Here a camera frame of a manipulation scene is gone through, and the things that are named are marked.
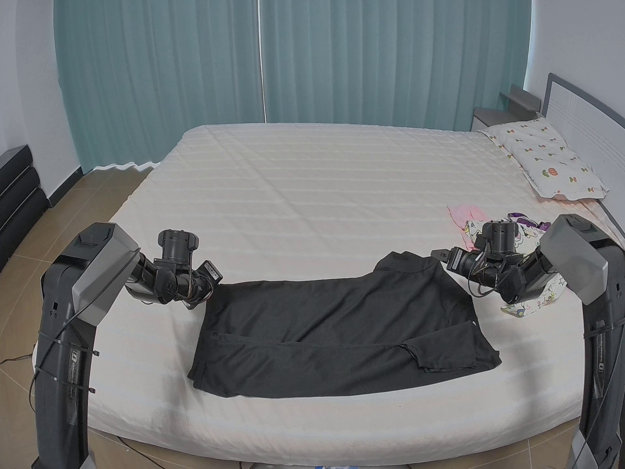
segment tile floor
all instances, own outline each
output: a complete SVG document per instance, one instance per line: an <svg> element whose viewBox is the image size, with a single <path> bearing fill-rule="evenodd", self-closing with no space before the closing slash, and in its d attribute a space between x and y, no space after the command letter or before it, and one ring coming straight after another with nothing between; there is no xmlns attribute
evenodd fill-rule
<svg viewBox="0 0 625 469"><path fill-rule="evenodd" d="M149 171L95 171L83 177L54 209L47 210L0 273L0 360L32 352L41 319L39 278L78 232L107 221ZM0 469L27 469L36 457L35 416L27 388L29 360L0 366ZM576 421L508 447L451 460L413 464L412 469L563 469ZM238 469L238 463L195 457L130 442L167 469ZM98 469L154 469L115 436L90 431Z"/></svg>

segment teal curtain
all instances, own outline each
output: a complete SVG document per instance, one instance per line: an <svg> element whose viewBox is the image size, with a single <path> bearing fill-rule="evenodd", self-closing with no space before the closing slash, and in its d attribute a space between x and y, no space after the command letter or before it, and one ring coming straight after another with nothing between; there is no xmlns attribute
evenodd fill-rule
<svg viewBox="0 0 625 469"><path fill-rule="evenodd" d="M523 85L531 0L260 0L268 122L468 130Z"/></svg>
<svg viewBox="0 0 625 469"><path fill-rule="evenodd" d="M262 122L257 0L54 0L83 171L160 161L185 130Z"/></svg>

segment bed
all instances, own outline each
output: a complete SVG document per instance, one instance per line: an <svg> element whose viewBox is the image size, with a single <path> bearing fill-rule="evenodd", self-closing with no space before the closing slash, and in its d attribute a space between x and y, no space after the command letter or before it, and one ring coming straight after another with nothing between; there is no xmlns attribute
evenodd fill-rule
<svg viewBox="0 0 625 469"><path fill-rule="evenodd" d="M550 76L545 113L597 167L584 130L602 137L592 127L605 120L578 115L570 97L578 106L586 101L558 80ZM617 194L623 174L606 176ZM160 257L161 230L193 231L200 238L195 262L212 260L224 283L357 277L393 250L426 256L462 245L447 210L461 203L493 218L579 213L621 239L596 201L537 198L482 134L339 124L192 129L112 221L149 258ZM621 211L612 210L618 221ZM98 327L89 424L228 460L391 465L500 447L579 415L584 349L576 296L567 290L525 318L504 314L496 294L475 306L482 332L501 352L492 371L374 395L269 400L195 390L186 375L204 308L146 307L124 292Z"/></svg>

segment pillowcase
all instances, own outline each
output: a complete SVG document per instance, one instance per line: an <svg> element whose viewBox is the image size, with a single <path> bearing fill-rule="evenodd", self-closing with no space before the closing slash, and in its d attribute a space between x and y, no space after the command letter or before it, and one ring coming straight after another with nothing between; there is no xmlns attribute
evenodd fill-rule
<svg viewBox="0 0 625 469"><path fill-rule="evenodd" d="M481 130L511 160L543 198L604 198L607 188L545 118Z"/></svg>

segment white headboard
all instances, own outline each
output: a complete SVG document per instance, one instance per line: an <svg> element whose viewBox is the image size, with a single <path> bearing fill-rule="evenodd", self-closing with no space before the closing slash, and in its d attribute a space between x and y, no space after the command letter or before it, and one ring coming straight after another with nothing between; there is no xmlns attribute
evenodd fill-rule
<svg viewBox="0 0 625 469"><path fill-rule="evenodd" d="M553 73L547 80L543 116L609 188L599 202L623 233L625 118Z"/></svg>

